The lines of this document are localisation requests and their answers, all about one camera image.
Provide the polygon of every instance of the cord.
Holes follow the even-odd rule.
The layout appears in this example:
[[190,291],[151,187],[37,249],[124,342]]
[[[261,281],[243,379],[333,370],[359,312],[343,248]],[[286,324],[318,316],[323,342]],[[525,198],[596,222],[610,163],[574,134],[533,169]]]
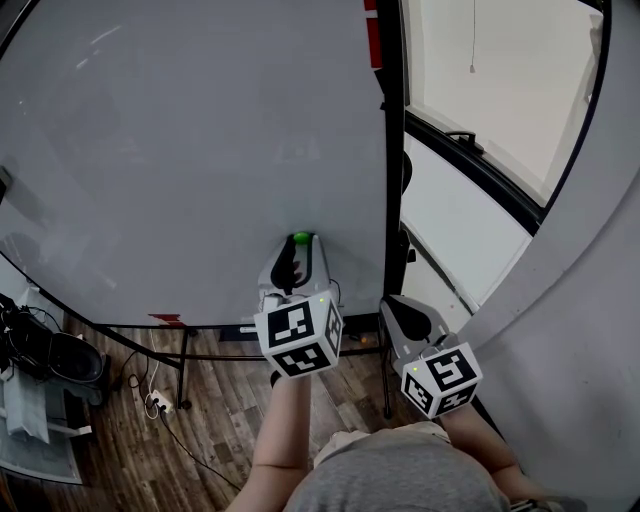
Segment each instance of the cord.
[[[153,331],[149,331],[149,333],[151,334],[151,345],[153,346],[153,351],[156,352],[156,344],[153,341]],[[144,413],[147,415],[147,418],[149,418],[150,420],[155,420],[158,417],[159,411],[158,411],[158,404],[156,404],[155,402],[153,403],[153,405],[149,408],[149,409],[153,409],[155,408],[156,410],[156,415],[155,416],[151,416],[149,414],[148,408],[147,408],[147,400],[149,400],[149,397],[151,396],[151,386],[153,385],[153,379],[156,376],[156,372],[158,371],[158,366],[160,366],[160,361],[156,361],[156,367],[153,370],[153,373],[151,374],[151,379],[149,380],[149,392],[147,393],[147,395],[144,397]]]
[[[120,367],[120,377],[118,377],[118,380],[116,380],[113,384],[111,384],[111,390],[112,391],[118,391],[122,387],[124,369],[127,366],[127,363],[136,354],[139,354],[139,352],[137,350],[134,350],[133,352],[131,352],[131,354],[129,354],[129,357],[127,357],[126,361]],[[142,383],[147,378],[147,374],[148,373],[149,373],[149,356],[147,356],[147,367],[145,368],[145,371],[144,371],[144,374],[142,375],[142,378],[138,377],[137,374],[132,373],[132,374],[129,375],[129,377],[127,377],[127,385],[131,389],[136,389],[136,388],[138,389],[138,394],[140,395],[140,399],[144,403],[145,409],[152,409],[153,406],[152,407],[147,406],[147,401],[146,401],[144,395],[142,394]],[[136,378],[137,384],[131,384],[131,377],[135,377]]]
[[178,443],[178,445],[180,445],[180,448],[182,448],[185,452],[187,452],[187,454],[189,455],[189,457],[191,457],[193,460],[195,460],[198,464],[200,464],[202,467],[207,468],[209,471],[212,471],[213,473],[215,473],[216,475],[218,475],[220,478],[222,478],[225,482],[227,482],[231,487],[233,487],[234,489],[236,489],[238,492],[240,492],[240,487],[238,487],[236,484],[232,483],[229,479],[227,479],[225,476],[221,475],[220,473],[218,473],[215,469],[210,468],[209,466],[207,466],[204,462],[200,462],[198,459],[196,459],[193,454],[187,449],[187,447],[185,445],[183,445],[180,442],[180,439],[178,439],[178,437],[173,433],[173,431],[169,428],[169,425],[167,425],[167,422],[165,421],[164,415],[166,413],[164,412],[164,406],[160,409],[160,421],[162,421],[162,424],[165,426],[165,428],[167,429],[167,431],[169,432],[169,434],[171,434],[171,437],[173,437],[173,439],[175,440],[176,443]]
[[473,65],[476,58],[476,0],[473,0],[473,46],[471,47],[471,66],[469,72],[475,73],[476,68]]
[[58,331],[62,332],[62,329],[60,329],[60,324],[57,322],[57,320],[55,318],[53,318],[53,316],[51,315],[51,313],[49,313],[48,311],[45,311],[44,309],[41,308],[35,308],[32,306],[28,306],[29,309],[29,313],[31,313],[32,309],[35,309],[36,311],[39,311],[40,313],[44,313],[45,316],[48,316],[49,318],[51,318],[51,320],[53,320],[53,323],[56,324],[56,327],[58,328]]
[[342,290],[340,289],[340,283],[335,279],[329,279],[329,281],[331,281],[332,283],[336,283],[336,286],[338,287],[338,305],[340,305],[340,303],[342,302]]

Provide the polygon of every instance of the whiteboard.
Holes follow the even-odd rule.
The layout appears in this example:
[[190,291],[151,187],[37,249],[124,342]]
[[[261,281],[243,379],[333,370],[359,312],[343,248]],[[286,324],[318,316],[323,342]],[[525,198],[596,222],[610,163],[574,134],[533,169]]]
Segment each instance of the whiteboard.
[[0,60],[0,251],[94,323],[252,323],[288,234],[343,315],[383,293],[386,143],[362,0],[41,0]]

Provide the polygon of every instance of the white cube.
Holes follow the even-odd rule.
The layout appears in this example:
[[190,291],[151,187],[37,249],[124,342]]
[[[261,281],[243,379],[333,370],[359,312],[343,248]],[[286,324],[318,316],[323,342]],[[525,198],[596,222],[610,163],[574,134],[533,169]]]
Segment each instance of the white cube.
[[402,392],[429,419],[469,403],[482,372],[471,347],[463,343],[426,359],[407,363]]
[[338,364],[344,322],[330,291],[254,316],[262,354],[284,377]]

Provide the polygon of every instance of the red label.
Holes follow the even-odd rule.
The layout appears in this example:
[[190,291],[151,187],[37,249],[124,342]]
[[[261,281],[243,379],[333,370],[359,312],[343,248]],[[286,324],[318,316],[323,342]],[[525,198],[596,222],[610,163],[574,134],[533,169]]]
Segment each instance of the red label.
[[378,18],[367,18],[367,32],[369,33],[369,54],[371,55],[371,67],[382,67],[382,53],[380,52],[380,31],[378,30]]
[[162,320],[163,322],[166,322],[167,325],[171,325],[173,327],[186,327],[186,324],[183,324],[180,321],[180,315],[172,315],[172,314],[166,314],[166,313],[157,313],[157,314],[153,314],[153,313],[149,313],[149,316],[152,316],[153,318],[157,318],[158,320]]

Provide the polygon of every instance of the wooden floor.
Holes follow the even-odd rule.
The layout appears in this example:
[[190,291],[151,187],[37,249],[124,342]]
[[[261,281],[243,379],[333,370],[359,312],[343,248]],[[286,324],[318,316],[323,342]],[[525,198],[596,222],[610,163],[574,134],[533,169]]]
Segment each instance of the wooden floor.
[[[67,330],[83,333],[101,351],[111,355],[111,381],[131,351],[83,324],[69,322]],[[181,332],[131,330],[119,332],[157,351],[180,351]],[[189,353],[257,355],[257,342],[218,343],[217,331],[200,331]],[[343,340],[343,348],[377,343]],[[146,357],[136,355],[124,375],[142,375]],[[155,362],[149,363],[149,375]],[[266,362],[189,361],[185,398],[189,410],[174,412],[169,426],[192,453],[238,486],[246,481],[255,440],[269,403],[271,367]],[[153,387],[175,402],[177,371],[160,365]],[[375,432],[419,420],[418,413],[399,393],[399,378],[390,377],[393,418],[382,415],[383,394],[377,354],[341,358],[338,368],[313,376],[310,459],[339,430]],[[159,419],[145,416],[138,390],[126,383],[106,405],[89,408],[95,435],[77,438],[76,460],[83,486],[31,481],[32,496],[48,501],[51,510],[224,510],[236,491],[209,470],[196,464],[176,444]]]

